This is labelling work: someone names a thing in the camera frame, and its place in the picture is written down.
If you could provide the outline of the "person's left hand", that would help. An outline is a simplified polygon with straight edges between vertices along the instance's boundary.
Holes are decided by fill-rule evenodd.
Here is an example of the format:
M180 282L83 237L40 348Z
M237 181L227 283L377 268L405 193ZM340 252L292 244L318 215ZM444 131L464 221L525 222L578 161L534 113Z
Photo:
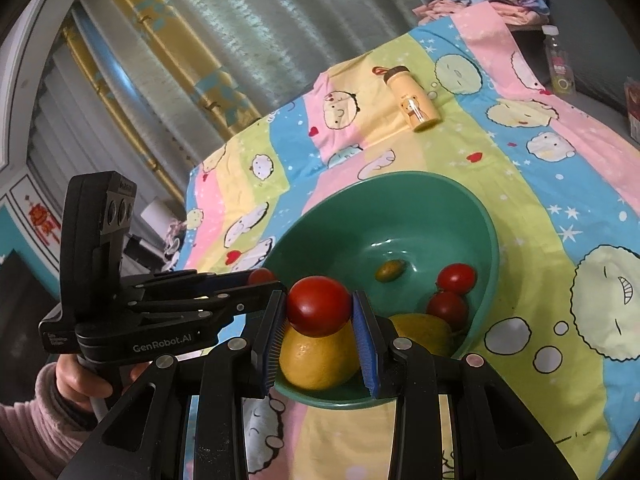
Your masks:
M55 365L58 393L75 408L93 413L92 399L105 400L113 394L112 385L83 367L74 354L61 354Z

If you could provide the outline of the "pink sleeved left forearm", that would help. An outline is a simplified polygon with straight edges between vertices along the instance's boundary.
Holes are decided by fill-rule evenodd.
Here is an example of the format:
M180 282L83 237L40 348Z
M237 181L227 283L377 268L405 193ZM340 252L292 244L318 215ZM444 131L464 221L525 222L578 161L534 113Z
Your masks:
M96 428L96 415L66 396L79 363L60 356L37 375L30 401L1 407L1 429L17 456L37 479L55 479Z

